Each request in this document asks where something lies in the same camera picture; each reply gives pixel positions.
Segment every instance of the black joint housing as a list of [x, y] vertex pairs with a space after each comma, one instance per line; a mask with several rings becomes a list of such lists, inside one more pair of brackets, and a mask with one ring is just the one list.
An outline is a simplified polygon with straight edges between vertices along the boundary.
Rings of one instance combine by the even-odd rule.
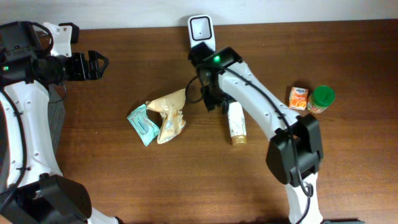
[[[10, 192], [0, 194], [3, 202]], [[19, 187], [2, 211], [10, 222], [86, 223], [91, 200], [85, 187], [59, 175], [42, 174], [39, 181]]]
[[[73, 53], [72, 57], [65, 63], [65, 70], [69, 81], [85, 81], [100, 79], [106, 67], [109, 65], [109, 59], [102, 56], [95, 50], [88, 51], [89, 60], [87, 61], [83, 53]], [[101, 67], [98, 60], [102, 60], [104, 65]]]
[[204, 59], [214, 54], [215, 51], [211, 50], [204, 42], [192, 47], [188, 55], [188, 60], [196, 68], [199, 64], [203, 63]]
[[[319, 121], [312, 115], [298, 116], [292, 126], [295, 135], [294, 144], [298, 154], [298, 168], [302, 178], [315, 174], [323, 159], [322, 140]], [[296, 175], [292, 142], [287, 130], [278, 130], [270, 140], [267, 159], [268, 168], [282, 184], [300, 185]]]

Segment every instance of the plastic wrapper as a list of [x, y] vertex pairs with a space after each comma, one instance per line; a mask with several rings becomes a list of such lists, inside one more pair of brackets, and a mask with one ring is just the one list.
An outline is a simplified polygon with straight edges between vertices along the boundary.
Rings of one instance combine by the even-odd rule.
[[157, 143], [168, 142], [181, 133], [186, 122], [182, 119], [182, 108], [185, 104], [185, 89], [160, 97], [146, 103], [147, 109], [159, 112], [162, 119], [162, 127], [157, 136]]
[[159, 128], [147, 116], [145, 105], [139, 106], [127, 117], [145, 146], [159, 134]]

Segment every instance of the green led light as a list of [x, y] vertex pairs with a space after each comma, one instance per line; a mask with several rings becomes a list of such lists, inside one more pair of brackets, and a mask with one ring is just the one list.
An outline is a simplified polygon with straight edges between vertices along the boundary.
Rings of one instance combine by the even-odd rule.
[[221, 58], [218, 55], [213, 58], [213, 61], [216, 63], [220, 62], [220, 60], [221, 60]]

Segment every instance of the white wall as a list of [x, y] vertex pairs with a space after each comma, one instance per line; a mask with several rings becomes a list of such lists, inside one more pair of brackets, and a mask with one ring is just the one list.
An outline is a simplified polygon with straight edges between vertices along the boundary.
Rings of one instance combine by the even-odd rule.
[[74, 22], [81, 29], [398, 18], [398, 0], [0, 0], [0, 24]]

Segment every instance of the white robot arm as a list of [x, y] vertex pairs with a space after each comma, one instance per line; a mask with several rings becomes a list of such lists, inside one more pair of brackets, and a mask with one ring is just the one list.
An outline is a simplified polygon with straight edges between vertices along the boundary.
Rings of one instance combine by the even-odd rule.
[[[51, 36], [45, 50], [33, 26]], [[13, 223], [120, 224], [91, 207], [83, 185], [62, 177], [50, 136], [49, 84], [101, 78], [108, 59], [89, 51], [72, 53], [78, 27], [13, 22], [0, 26], [0, 102], [6, 120], [9, 175], [0, 213]], [[98, 66], [98, 59], [105, 66]]]
[[[206, 107], [209, 110], [216, 105], [225, 107], [231, 100], [236, 100], [256, 120], [270, 141], [267, 165], [285, 184], [290, 222], [321, 223], [323, 217], [318, 209], [316, 192], [318, 166], [323, 158], [318, 121], [311, 115], [301, 117], [279, 101], [231, 48], [214, 52], [202, 42], [192, 48], [189, 59], [202, 83]], [[291, 141], [290, 133], [296, 136], [294, 141]], [[303, 191], [308, 186], [311, 186], [310, 195]]]

